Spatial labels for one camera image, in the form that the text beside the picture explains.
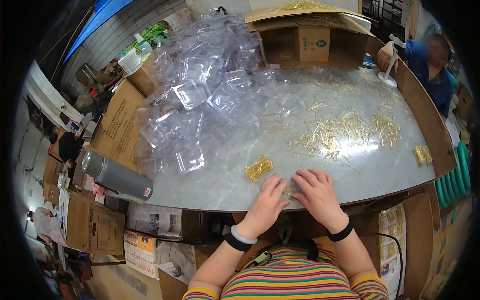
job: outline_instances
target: white brick wall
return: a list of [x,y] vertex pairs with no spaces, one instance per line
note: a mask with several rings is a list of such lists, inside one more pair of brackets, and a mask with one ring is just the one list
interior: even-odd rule
[[134,35],[187,8],[185,0],[136,0],[106,21],[70,57],[62,78],[62,87],[72,96],[79,96],[84,87],[75,74],[84,63],[97,71],[135,41]]

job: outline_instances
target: person in black shirt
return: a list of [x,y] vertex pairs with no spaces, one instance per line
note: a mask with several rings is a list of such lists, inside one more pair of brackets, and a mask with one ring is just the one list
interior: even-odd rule
[[76,135],[73,132],[64,133],[58,140],[58,135],[52,133],[50,135],[50,143],[55,144],[58,140],[60,158],[67,164],[69,168],[73,167],[75,160],[78,158],[84,141],[82,135]]

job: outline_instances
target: blue tarp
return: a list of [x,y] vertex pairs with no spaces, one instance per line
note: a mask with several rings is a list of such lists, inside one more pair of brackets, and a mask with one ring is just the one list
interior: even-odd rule
[[100,0],[95,5],[95,15],[88,22],[85,28],[82,30],[77,40],[73,44],[70,52],[68,52],[67,59],[80,47],[80,45],[92,35],[103,23],[108,21],[114,14],[118,13],[122,8],[129,5],[134,0]]

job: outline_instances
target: black wrist strap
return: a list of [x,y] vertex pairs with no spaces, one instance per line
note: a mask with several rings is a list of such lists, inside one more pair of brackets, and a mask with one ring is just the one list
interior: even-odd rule
[[350,219],[348,219],[348,225],[347,227],[345,227],[344,230],[336,234],[331,234],[327,229],[327,236],[332,242],[341,241],[344,238],[346,238],[352,232],[352,230],[353,230],[353,225],[350,222]]
[[252,245],[242,243],[241,241],[236,239],[231,233],[225,236],[225,240],[230,246],[237,249],[238,251],[247,252],[252,247]]

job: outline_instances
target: table surface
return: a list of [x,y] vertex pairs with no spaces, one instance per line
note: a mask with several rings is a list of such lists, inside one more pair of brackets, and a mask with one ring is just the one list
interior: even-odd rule
[[[345,77],[346,82],[332,81],[335,79],[332,74],[333,71],[325,82],[322,78],[312,82],[301,72],[288,75],[298,90],[289,94],[294,99],[288,101],[303,101],[305,107],[286,117],[288,125],[279,127],[269,122],[271,116],[260,117],[262,132],[256,136],[239,131],[215,150],[203,144],[205,167],[187,174],[177,168],[160,173],[146,203],[192,210],[247,211],[267,176],[277,173],[291,180],[301,168],[318,168],[330,174],[341,204],[395,193],[435,179],[433,165],[419,166],[413,154],[415,146],[424,146],[426,142],[400,92],[383,88],[372,70],[351,71]],[[323,103],[322,107],[309,109],[316,102]],[[278,107],[276,102],[269,105],[263,115],[278,113]],[[290,149],[292,138],[308,134],[306,124],[321,118],[338,120],[349,111],[361,115],[366,127],[371,126],[372,114],[377,111],[395,120],[400,135],[393,148],[388,141],[382,143],[378,135],[365,142],[344,134],[337,137],[339,155],[336,159],[318,153],[308,156],[301,146]],[[275,166],[258,182],[253,182],[245,174],[245,167],[262,155]],[[284,195],[283,200],[290,201],[287,210],[303,208],[288,195]]]

